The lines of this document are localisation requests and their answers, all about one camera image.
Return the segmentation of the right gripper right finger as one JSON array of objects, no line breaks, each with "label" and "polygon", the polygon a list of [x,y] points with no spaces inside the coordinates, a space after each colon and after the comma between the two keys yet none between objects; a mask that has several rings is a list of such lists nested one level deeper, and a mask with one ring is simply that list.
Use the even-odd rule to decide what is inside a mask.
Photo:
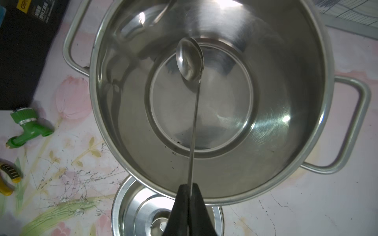
[{"label": "right gripper right finger", "polygon": [[217,236],[196,183],[192,185],[190,197],[190,236]]}]

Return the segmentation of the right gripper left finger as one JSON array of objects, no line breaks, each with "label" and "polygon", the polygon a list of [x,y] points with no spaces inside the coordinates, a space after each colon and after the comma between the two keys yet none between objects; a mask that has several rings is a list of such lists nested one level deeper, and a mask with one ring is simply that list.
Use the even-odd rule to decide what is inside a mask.
[{"label": "right gripper left finger", "polygon": [[189,204],[190,188],[187,184],[182,184],[179,186],[163,236],[188,235]]}]

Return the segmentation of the stainless steel pot lid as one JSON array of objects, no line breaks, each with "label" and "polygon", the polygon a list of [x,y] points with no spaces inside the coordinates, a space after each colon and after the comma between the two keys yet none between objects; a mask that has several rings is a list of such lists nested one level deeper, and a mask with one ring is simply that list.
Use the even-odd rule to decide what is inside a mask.
[{"label": "stainless steel pot lid", "polygon": [[[164,197],[132,176],[119,188],[112,206],[111,228],[115,236],[162,236],[175,198]],[[224,234],[222,208],[206,206],[217,236]],[[188,219],[190,236],[190,204]]]}]

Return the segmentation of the stainless steel ladle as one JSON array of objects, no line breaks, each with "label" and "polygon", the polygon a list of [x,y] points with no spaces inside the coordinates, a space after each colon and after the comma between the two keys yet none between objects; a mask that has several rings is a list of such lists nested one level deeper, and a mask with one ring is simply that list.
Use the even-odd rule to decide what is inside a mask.
[{"label": "stainless steel ladle", "polygon": [[196,125],[198,114],[198,103],[200,95],[201,77],[204,70],[204,56],[198,42],[191,38],[182,38],[176,49],[176,62],[182,77],[195,87],[195,109],[193,118],[192,139],[190,146],[190,163],[188,172],[188,186],[190,194],[193,192],[193,175],[195,159]]}]

